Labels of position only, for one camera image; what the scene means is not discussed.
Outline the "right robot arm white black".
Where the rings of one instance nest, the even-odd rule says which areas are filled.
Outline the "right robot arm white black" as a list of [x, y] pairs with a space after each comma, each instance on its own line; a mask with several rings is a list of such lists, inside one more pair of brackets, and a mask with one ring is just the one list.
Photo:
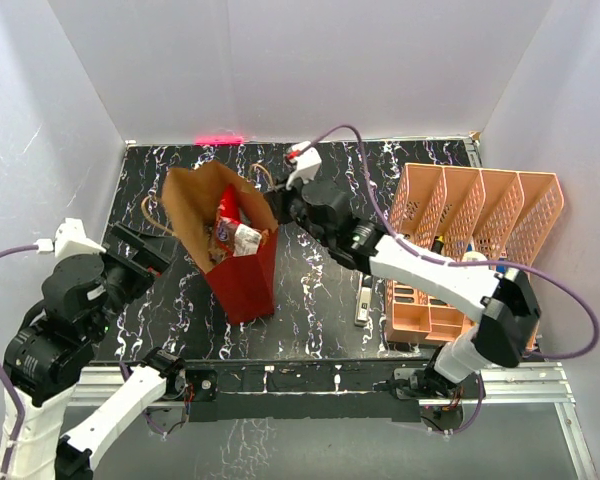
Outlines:
[[425, 368], [393, 379], [396, 391], [412, 398], [446, 397], [490, 364], [520, 364], [540, 318], [523, 271], [459, 266], [402, 236], [393, 237], [380, 223], [355, 215], [349, 198], [333, 182], [281, 181], [264, 198], [279, 224], [300, 226], [339, 265], [420, 290], [474, 322], [469, 331], [439, 347]]

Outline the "red brown paper bag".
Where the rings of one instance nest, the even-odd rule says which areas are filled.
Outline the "red brown paper bag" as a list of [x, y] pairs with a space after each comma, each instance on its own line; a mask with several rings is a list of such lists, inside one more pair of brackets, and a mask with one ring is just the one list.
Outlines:
[[146, 196], [140, 209], [184, 246], [228, 324], [274, 313], [279, 223], [246, 178], [217, 160], [195, 169], [173, 167], [161, 195]]

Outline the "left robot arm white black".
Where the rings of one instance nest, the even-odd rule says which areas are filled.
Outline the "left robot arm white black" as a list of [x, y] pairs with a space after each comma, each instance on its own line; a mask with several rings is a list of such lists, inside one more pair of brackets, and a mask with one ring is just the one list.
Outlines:
[[173, 261], [173, 237], [120, 223], [111, 232], [131, 247], [131, 256], [89, 239], [82, 221], [73, 218], [64, 220], [54, 238], [35, 244], [53, 254], [56, 265], [41, 286], [41, 301], [26, 313], [4, 354], [0, 479], [90, 479], [135, 418], [153, 402], [185, 390], [184, 361], [156, 347], [87, 420], [61, 430], [95, 345]]

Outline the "red cookie snack bag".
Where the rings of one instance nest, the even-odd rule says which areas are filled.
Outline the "red cookie snack bag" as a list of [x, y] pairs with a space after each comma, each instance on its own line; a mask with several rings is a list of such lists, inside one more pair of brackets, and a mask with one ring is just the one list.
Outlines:
[[234, 234], [240, 222], [240, 210], [237, 192], [233, 184], [223, 191], [216, 210], [216, 220], [213, 228], [217, 245], [227, 254], [234, 254]]

